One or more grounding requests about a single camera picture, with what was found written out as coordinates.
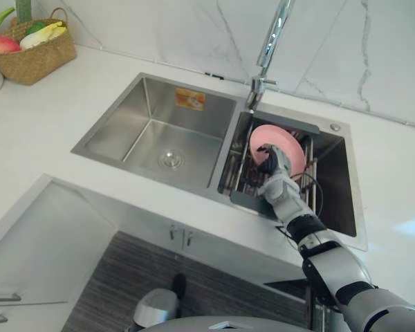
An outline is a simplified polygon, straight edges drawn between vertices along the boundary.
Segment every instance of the chrome faucet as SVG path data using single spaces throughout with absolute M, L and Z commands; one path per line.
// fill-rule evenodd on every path
M 286 23 L 289 12 L 294 0 L 281 0 L 277 12 L 275 13 L 272 26 L 269 28 L 263 48 L 258 56 L 257 66 L 261 67 L 261 72 L 257 76 L 252 77 L 251 90 L 246 101 L 249 109 L 255 110 L 263 97 L 267 84 L 277 85 L 278 82 L 268 80 L 266 74 L 269 69 L 272 56 L 277 48 L 278 40 L 282 34 L 284 24 Z

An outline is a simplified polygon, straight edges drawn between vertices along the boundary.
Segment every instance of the cabinet door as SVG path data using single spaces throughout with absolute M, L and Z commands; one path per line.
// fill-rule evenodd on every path
M 302 269 L 228 240 L 185 229 L 184 255 L 255 284 L 303 279 Z
M 175 252 L 182 250 L 180 223 L 95 192 L 80 189 L 80 193 L 119 231 Z
M 68 304 L 0 306 L 0 332 L 59 332 L 70 311 Z
M 75 190 L 48 184 L 0 241 L 0 305 L 69 301 L 115 231 Z

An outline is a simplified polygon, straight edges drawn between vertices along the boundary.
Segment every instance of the wire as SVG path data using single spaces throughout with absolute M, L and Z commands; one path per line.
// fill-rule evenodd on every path
M 314 178 L 313 176 L 311 176 L 310 174 L 308 174 L 306 172 L 294 174 L 290 178 L 295 178 L 296 176 L 299 176 L 299 175 L 301 175 L 301 176 L 303 176 L 303 175 L 308 176 L 317 185 L 317 188 L 320 191 L 320 198 L 321 198 L 320 199 L 320 208 L 318 209 L 317 216 L 320 216 L 321 215 L 321 212 L 323 211 L 323 200 L 324 200 L 323 189 L 321 188 L 321 185 L 318 183 L 318 181 L 317 181 L 316 178 Z
M 283 226 L 275 226 L 275 228 L 277 228 L 288 239 L 288 242 L 289 242 L 290 246 L 293 248 L 293 250 L 298 251 L 298 248 L 296 248 L 291 242 L 291 240 L 293 240 L 292 236 L 290 236 L 288 233 L 286 233 L 282 230 L 282 228 L 284 228 L 284 227 Z

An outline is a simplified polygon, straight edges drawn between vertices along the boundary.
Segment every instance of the pink plate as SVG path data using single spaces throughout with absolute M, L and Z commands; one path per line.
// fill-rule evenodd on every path
M 304 157 L 303 149 L 297 140 L 286 130 L 271 124 L 263 124 L 252 132 L 249 148 L 252 159 L 257 165 L 262 164 L 268 158 L 268 154 L 257 151 L 264 144 L 272 144 L 283 150 L 292 165 L 291 176 L 304 171 L 306 158 Z

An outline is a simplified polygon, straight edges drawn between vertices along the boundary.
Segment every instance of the white countertop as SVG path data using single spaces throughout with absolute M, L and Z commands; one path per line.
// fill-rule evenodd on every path
M 76 60 L 34 86 L 6 81 L 0 90 L 0 239 L 12 226 L 3 216 L 48 174 L 301 264 L 264 219 L 70 152 L 140 72 L 240 97 L 247 96 L 247 86 L 98 50 L 77 51 Z M 272 91 L 263 102 L 351 125 L 369 241 L 368 252 L 353 251 L 375 283 L 415 304 L 415 129 Z

